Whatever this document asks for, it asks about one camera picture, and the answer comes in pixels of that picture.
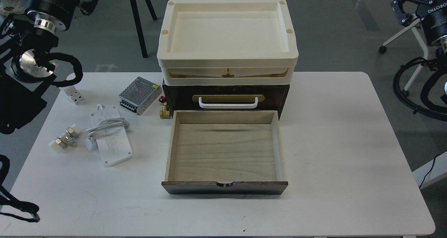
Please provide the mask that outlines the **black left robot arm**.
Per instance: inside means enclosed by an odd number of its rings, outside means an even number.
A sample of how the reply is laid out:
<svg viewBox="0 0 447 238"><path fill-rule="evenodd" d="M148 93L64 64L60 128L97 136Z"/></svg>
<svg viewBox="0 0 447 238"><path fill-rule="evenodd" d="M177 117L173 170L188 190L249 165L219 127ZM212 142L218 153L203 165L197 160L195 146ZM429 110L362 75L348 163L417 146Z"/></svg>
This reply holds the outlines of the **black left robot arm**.
<svg viewBox="0 0 447 238"><path fill-rule="evenodd" d="M67 31L75 8L94 12L99 0L28 0L30 22L8 15L1 25L1 133L11 134L31 122L47 105L49 86L68 87L83 78L82 65L72 55L53 52L56 31Z"/></svg>

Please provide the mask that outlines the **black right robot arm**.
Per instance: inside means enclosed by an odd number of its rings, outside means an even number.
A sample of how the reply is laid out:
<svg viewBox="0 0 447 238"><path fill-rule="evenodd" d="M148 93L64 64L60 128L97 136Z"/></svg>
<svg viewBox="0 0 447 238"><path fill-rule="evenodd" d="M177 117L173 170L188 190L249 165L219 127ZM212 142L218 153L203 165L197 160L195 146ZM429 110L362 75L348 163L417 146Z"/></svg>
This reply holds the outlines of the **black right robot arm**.
<svg viewBox="0 0 447 238"><path fill-rule="evenodd" d="M410 25L413 17L421 21L423 33L429 46L437 47L437 57L427 60L425 57L417 57L405 65L401 65L393 78L393 92L396 97L413 113L420 113L436 120L446 121L446 107L436 105L429 100L429 92L436 82L446 74L446 0L393 0L391 7L399 23L405 27ZM420 100L425 105L422 107L407 99L400 89L400 78L410 67L422 64L426 65L434 74L429 77L420 92Z"/></svg>

